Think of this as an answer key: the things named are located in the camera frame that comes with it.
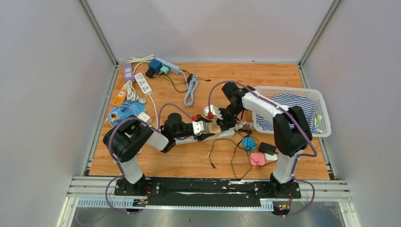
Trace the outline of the white power strip blue USB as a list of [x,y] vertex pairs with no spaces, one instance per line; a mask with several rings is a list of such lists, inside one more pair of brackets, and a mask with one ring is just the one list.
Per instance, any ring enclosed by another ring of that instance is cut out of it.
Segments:
[[[219,140],[219,139],[227,139],[231,138],[235,135],[236,131],[234,131],[234,128],[231,128],[227,131],[222,131],[219,136],[212,136],[209,137],[203,141],[208,141],[208,140]],[[188,144],[188,143],[195,143],[197,141],[197,137],[195,136],[190,136],[190,137],[183,137],[183,138],[176,138],[175,139],[177,145],[182,145],[182,144]]]

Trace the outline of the black charger with cable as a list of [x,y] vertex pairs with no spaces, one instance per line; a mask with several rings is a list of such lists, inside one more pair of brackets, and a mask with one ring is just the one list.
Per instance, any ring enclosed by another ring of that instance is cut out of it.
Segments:
[[[207,154],[207,157],[209,158],[209,162],[210,162],[212,168],[213,168],[214,170],[217,170],[216,166],[213,164],[212,159],[211,159],[211,153],[212,153],[212,151],[214,150],[214,145],[215,145],[215,143],[216,143],[217,141],[223,141],[223,140],[230,141],[230,142],[232,142],[232,143],[235,145],[234,154],[233,154],[233,156],[232,156],[232,158],[231,158],[230,165],[231,165],[231,169],[232,169],[232,172],[233,172],[233,174],[234,174],[235,179],[238,179],[238,180],[239,180],[239,179],[243,179],[245,176],[248,175],[248,173],[249,173],[250,170],[252,169],[252,165],[251,165],[250,159],[249,159],[249,155],[250,155],[251,153],[250,153],[250,151],[247,152],[246,150],[244,150],[244,148],[243,148],[243,146],[242,146],[242,139],[241,139],[239,142],[234,142],[233,140],[230,140],[230,139],[219,139],[219,140],[213,141],[213,143],[212,143],[212,148],[211,148],[211,150],[209,151],[209,153]],[[278,154],[277,148],[276,148],[275,146],[271,145],[271,144],[264,143],[264,142],[260,142],[260,141],[259,141],[259,143],[256,143],[256,144],[257,144],[257,146],[258,146],[257,151],[259,151],[260,153],[263,153],[263,154],[270,154],[270,155]],[[247,155],[247,160],[248,160],[248,162],[249,162],[249,168],[248,168],[248,170],[247,170],[241,177],[237,177],[237,175],[236,175],[236,173],[235,173],[234,164],[233,164],[233,160],[234,160],[234,158],[235,158],[235,156],[236,156],[236,150],[237,150],[237,149],[241,149],[241,150],[244,150],[244,151],[245,151],[245,154]],[[267,165],[272,164],[272,163],[275,163],[275,162],[276,162],[276,161],[274,161],[274,162],[273,162],[273,161],[272,161],[272,162],[268,162],[268,163],[266,163],[264,166],[267,166]]]

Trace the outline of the white cube adapter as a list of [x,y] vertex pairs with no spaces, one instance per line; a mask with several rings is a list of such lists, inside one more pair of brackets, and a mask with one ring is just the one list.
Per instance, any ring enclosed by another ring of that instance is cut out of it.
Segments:
[[153,122],[152,118],[145,112],[141,112],[139,115],[137,115],[137,118],[146,122],[149,125],[151,125]]

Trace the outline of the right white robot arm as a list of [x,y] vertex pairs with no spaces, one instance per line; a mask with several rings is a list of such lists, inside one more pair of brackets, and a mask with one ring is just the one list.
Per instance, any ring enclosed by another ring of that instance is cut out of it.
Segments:
[[279,105],[254,88],[235,81],[223,81],[222,84],[222,92],[230,102],[215,113],[222,130],[233,128],[237,124],[237,116],[245,110],[253,111],[272,123],[279,156],[270,175],[270,191],[275,197],[283,197],[294,181],[297,159],[307,147],[312,146],[312,133],[302,107]]

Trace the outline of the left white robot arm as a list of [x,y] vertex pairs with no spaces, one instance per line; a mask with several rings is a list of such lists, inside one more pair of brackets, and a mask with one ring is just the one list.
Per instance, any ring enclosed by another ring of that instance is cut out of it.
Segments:
[[191,117],[190,123],[182,121],[178,113],[168,115],[160,130],[156,130],[137,116],[131,115],[109,130],[103,138],[111,157],[117,162],[122,179],[127,183],[127,190],[133,195],[140,195],[145,189],[145,175],[141,170],[137,154],[144,145],[167,153],[178,138],[192,137],[203,141],[214,136],[210,131],[213,121],[201,115]]

